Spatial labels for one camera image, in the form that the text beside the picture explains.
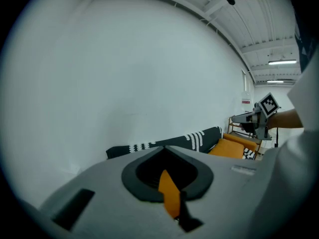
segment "ceiling light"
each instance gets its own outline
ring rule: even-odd
[[[283,64],[296,64],[297,60],[277,60],[277,61],[269,61],[269,65],[283,65]]]
[[[267,81],[268,83],[284,83],[284,81]]]

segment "orange chair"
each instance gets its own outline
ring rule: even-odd
[[[209,154],[242,159],[244,148],[255,151],[256,147],[255,142],[225,133],[223,139],[219,139],[217,145]]]

